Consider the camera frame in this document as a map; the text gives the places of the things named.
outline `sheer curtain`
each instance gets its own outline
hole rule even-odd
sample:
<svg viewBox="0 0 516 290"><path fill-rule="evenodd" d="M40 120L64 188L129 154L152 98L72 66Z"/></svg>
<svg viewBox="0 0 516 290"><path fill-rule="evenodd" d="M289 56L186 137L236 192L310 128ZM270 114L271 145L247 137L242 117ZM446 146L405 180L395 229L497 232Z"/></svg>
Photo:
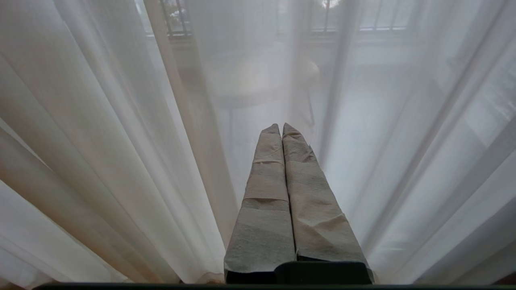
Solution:
<svg viewBox="0 0 516 290"><path fill-rule="evenodd" d="M0 3L0 281L222 280L260 130L380 283L516 270L516 2Z"/></svg>

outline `curtain fold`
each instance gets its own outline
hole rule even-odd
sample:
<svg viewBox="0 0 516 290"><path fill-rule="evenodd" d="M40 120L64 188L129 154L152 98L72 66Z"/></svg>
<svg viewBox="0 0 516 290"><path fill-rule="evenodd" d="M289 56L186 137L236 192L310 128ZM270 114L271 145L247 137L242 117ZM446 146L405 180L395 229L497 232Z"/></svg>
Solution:
<svg viewBox="0 0 516 290"><path fill-rule="evenodd" d="M510 274L515 13L482 0L2 2L0 278L222 279L258 135L283 122L319 157L379 283Z"/></svg>

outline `gray paper wrapping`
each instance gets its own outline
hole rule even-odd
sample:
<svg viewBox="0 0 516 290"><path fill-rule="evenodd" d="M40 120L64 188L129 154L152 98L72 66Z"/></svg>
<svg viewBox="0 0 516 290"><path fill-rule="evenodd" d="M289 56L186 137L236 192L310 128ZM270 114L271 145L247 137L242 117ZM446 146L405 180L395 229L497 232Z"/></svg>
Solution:
<svg viewBox="0 0 516 290"><path fill-rule="evenodd" d="M260 133L224 270L272 272L295 260L283 146L274 124Z"/></svg>
<svg viewBox="0 0 516 290"><path fill-rule="evenodd" d="M285 173L298 257L363 262L372 273L315 154L299 131L283 127Z"/></svg>

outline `white curtain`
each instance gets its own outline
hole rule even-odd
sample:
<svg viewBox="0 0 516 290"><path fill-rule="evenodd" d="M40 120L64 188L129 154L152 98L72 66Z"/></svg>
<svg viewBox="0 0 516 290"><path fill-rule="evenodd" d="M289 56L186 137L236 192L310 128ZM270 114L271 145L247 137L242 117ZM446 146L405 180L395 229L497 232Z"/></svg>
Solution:
<svg viewBox="0 0 516 290"><path fill-rule="evenodd" d="M516 271L516 1L0 3L0 278L222 280L260 130L379 283Z"/></svg>

